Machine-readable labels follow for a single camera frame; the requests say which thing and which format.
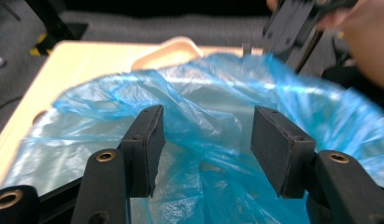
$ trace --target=black metal bracket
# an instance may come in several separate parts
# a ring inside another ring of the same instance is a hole
[[[45,195],[32,186],[0,190],[0,224],[131,223],[130,197],[153,195],[165,144],[164,108],[144,109],[118,148],[93,153],[83,177]]]
[[[25,2],[43,21],[47,29],[31,49],[32,55],[49,55],[54,46],[62,40],[80,40],[88,27],[86,23],[63,22],[49,0],[25,0]]]
[[[303,198],[311,223],[384,223],[384,188],[350,155],[315,140],[278,111],[256,106],[251,151],[278,196]]]
[[[315,24],[327,13],[340,7],[353,7],[358,0],[283,0],[263,28],[263,53],[270,52],[283,62],[294,48],[301,48]],[[316,31],[298,64],[299,72],[316,47],[323,32]]]

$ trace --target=light wooden surface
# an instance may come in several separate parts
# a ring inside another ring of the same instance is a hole
[[[159,45],[63,41],[40,69],[32,85],[0,134],[0,185],[17,155],[34,118],[49,109],[68,88],[104,75],[129,72],[135,56]],[[204,56],[213,52],[242,54],[240,48],[198,47]]]

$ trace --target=gray fabric surface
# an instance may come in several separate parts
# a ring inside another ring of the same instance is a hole
[[[23,0],[4,0],[20,17],[15,20],[0,6],[0,57],[7,66],[0,69],[0,105],[23,96],[47,56],[31,56],[29,50],[45,31],[43,22]],[[262,46],[262,29],[266,17],[224,17],[198,14],[180,16],[132,18],[91,12],[64,11],[65,22],[85,22],[89,27],[82,37],[85,41],[161,43],[183,35],[197,45],[240,47],[250,43]],[[318,44],[303,74],[318,76],[334,63],[328,33]],[[5,127],[18,101],[0,110],[0,132]]]

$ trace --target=plastic bag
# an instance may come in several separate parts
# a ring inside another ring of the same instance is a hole
[[[39,194],[83,175],[138,113],[164,105],[166,145],[153,198],[134,223],[308,223],[305,200],[278,198],[250,152],[253,110],[278,110],[317,141],[360,161],[384,187],[384,112],[354,90],[296,76],[272,56],[217,53],[190,63],[101,77],[66,91],[23,139],[3,187]]]

